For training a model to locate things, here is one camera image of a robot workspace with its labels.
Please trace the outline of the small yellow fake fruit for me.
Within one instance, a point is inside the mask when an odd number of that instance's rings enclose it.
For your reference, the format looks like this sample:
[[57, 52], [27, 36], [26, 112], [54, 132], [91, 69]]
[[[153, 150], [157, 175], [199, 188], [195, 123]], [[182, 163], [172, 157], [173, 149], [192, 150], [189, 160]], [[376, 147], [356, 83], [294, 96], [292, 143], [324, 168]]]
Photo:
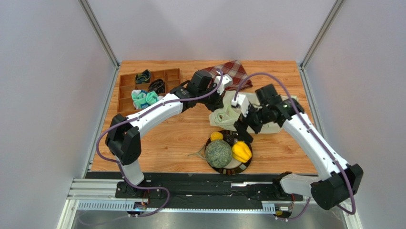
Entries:
[[216, 140], [223, 140], [223, 138], [224, 138], [224, 136], [223, 136], [223, 134], [221, 132], [213, 132], [210, 135], [210, 140], [212, 142], [216, 141]]

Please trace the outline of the yellow fake bell pepper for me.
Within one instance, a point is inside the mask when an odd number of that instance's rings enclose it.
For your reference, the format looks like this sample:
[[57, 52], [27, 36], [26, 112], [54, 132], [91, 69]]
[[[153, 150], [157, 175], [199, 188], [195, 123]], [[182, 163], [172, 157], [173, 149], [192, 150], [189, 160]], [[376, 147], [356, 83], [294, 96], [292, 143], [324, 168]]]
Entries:
[[246, 163], [252, 158], [252, 152], [244, 141], [237, 141], [232, 146], [232, 156], [237, 161]]

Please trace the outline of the green netted fake melon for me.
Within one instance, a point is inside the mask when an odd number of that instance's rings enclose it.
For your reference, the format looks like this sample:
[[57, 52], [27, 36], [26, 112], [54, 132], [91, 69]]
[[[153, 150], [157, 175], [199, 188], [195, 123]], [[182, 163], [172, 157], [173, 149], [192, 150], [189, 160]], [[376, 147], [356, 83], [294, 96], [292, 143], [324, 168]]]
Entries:
[[211, 167], [223, 168], [232, 161], [232, 148], [224, 140], [211, 141], [202, 146], [196, 153], [188, 156], [198, 156], [207, 161]]

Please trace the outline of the dark rimmed ceramic plate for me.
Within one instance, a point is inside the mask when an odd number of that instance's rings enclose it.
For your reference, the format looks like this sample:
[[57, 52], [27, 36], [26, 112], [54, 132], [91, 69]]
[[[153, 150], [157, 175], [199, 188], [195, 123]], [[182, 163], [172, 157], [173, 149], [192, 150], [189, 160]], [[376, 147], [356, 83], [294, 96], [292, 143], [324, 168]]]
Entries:
[[203, 159], [216, 172], [223, 175], [236, 175], [244, 172], [253, 158], [249, 143], [239, 141], [235, 131], [214, 132], [203, 147]]

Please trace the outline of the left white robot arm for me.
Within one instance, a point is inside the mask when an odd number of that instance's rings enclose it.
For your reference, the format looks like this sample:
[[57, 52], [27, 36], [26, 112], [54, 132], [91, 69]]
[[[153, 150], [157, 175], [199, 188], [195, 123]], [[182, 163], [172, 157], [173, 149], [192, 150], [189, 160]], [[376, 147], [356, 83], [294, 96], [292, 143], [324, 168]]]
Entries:
[[204, 104], [210, 111], [223, 107], [225, 89], [232, 85], [233, 80], [221, 69], [217, 69], [217, 74], [213, 78], [207, 71], [198, 70], [190, 80], [171, 89], [155, 104], [132, 115], [118, 114], [112, 119], [111, 126], [103, 133], [105, 144], [128, 184], [136, 187], [144, 180], [139, 157], [141, 139], [146, 133], [196, 104]]

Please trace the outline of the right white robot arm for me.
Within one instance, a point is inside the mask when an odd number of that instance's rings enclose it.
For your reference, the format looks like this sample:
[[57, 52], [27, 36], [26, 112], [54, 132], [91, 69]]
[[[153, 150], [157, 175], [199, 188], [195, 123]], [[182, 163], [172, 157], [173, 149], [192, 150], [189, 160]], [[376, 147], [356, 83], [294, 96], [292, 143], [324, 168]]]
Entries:
[[299, 144], [317, 171], [317, 176], [282, 173], [273, 180], [280, 191], [310, 197], [324, 210], [339, 207], [347, 199], [353, 201], [364, 174], [362, 168], [350, 165], [331, 148], [295, 99], [283, 99], [272, 84], [255, 94], [259, 107], [252, 105], [244, 94], [236, 93], [231, 100], [231, 106], [241, 111], [234, 123], [238, 139], [252, 143], [247, 128], [257, 134], [264, 124], [278, 124]]

